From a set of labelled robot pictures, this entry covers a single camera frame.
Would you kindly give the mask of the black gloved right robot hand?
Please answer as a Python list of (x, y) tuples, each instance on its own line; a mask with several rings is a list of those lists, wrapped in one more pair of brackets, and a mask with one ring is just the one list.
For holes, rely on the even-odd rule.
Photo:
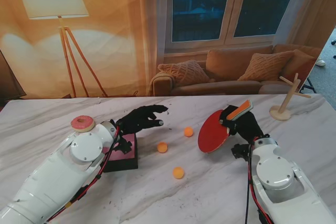
[(229, 105), (219, 116), (219, 119), (222, 120), (221, 125), (229, 129), (229, 134), (236, 135), (238, 133), (249, 144), (253, 143), (255, 139), (263, 138), (265, 135), (251, 112), (246, 112), (233, 121), (227, 119), (227, 116), (236, 109), (236, 106)]

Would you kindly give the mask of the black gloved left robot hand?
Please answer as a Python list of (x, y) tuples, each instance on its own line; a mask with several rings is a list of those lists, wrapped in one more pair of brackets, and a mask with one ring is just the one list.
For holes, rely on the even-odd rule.
[(122, 135), (135, 134), (144, 129), (163, 126), (163, 121), (157, 119), (155, 113), (166, 112), (164, 105), (141, 106), (117, 120), (115, 123)]

